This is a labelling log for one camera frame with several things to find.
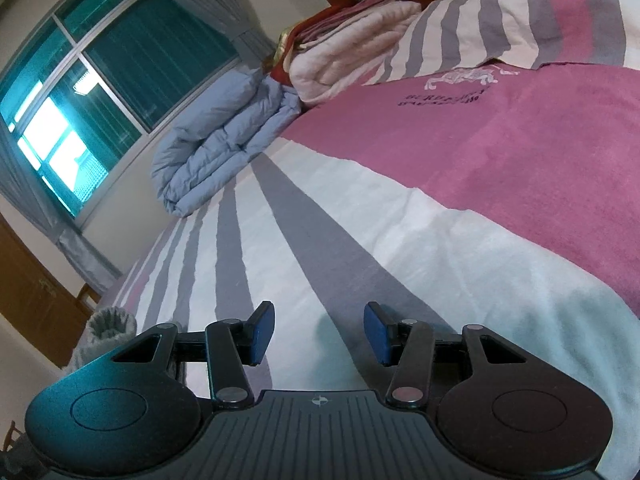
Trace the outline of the folded light blue duvet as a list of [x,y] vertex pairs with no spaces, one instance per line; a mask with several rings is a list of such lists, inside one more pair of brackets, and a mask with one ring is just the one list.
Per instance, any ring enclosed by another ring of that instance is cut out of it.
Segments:
[[158,201],[168,214],[190,216],[265,151],[301,110],[295,90],[259,68],[229,70],[157,144],[151,180]]

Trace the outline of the left grey curtain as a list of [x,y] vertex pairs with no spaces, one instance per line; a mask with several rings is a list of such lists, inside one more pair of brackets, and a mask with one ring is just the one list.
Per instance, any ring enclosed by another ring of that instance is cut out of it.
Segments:
[[30,166],[1,122],[1,194],[55,244],[72,268],[104,295],[122,276],[80,232],[72,217]]

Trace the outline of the striped pink purple bed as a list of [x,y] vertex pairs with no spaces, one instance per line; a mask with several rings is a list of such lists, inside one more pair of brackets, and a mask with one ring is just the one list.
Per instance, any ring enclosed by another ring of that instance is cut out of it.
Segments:
[[503,64],[355,86],[303,114],[104,297],[140,330],[276,307],[255,390],[384,389],[369,301],[478,323],[597,391],[599,470],[639,470],[639,75]]

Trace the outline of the folded pink blanket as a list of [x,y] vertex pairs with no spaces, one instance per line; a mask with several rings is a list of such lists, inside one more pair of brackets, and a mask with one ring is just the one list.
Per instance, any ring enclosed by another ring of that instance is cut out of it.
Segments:
[[384,3],[297,53],[288,76],[299,99],[312,107],[346,90],[384,61],[420,13],[417,2]]

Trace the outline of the aluminium frame window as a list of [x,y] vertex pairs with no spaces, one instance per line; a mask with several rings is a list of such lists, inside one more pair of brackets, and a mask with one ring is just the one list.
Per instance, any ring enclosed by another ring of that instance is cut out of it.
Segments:
[[236,60],[232,43],[172,0],[65,0],[1,78],[1,117],[78,217],[169,114]]

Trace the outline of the red folded clothes stack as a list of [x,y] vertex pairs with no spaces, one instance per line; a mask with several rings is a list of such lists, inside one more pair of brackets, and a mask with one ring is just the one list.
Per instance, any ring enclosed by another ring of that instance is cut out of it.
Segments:
[[364,10],[392,1],[397,0],[337,0],[337,3],[331,3],[310,18],[305,18],[281,32],[273,55],[262,62],[264,72],[280,84],[290,86],[292,82],[288,72],[297,48],[318,40],[326,32],[332,32]]

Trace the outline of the striped pillow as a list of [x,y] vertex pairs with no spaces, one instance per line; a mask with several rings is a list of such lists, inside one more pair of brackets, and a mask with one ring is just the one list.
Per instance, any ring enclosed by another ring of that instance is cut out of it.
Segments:
[[639,66],[639,0],[436,0],[371,78],[382,84],[497,60]]

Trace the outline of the grey sweatpants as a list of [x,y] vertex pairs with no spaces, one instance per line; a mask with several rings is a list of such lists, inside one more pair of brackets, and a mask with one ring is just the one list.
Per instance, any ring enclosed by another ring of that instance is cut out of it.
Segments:
[[69,375],[108,352],[133,340],[137,335],[137,320],[126,310],[107,307],[93,313],[88,319],[70,362],[62,368]]

